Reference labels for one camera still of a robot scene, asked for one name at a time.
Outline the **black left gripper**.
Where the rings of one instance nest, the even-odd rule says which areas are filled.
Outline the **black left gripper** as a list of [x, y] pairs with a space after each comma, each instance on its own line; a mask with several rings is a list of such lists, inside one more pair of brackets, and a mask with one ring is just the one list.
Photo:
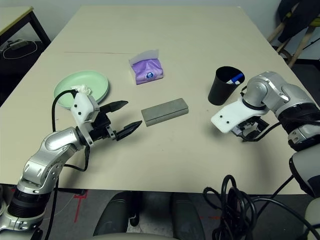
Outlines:
[[95, 120], [90, 123], [92, 130], [89, 135], [93, 142], [111, 138], [112, 140], [120, 141], [130, 134], [132, 134], [142, 123], [142, 120], [132, 122], [126, 125], [121, 131], [115, 132], [111, 127], [111, 121], [105, 113], [115, 112], [124, 107], [129, 102], [126, 100], [119, 100], [105, 104], [99, 108], [100, 112], [97, 114]]

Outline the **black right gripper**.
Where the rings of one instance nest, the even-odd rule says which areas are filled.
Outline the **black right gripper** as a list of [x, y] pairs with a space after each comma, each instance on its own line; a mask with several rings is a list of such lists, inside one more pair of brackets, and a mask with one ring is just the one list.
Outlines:
[[235, 136], [242, 138], [243, 142], [251, 142], [257, 138], [268, 126], [269, 124], [261, 119], [260, 116], [253, 116], [236, 125], [231, 132]]

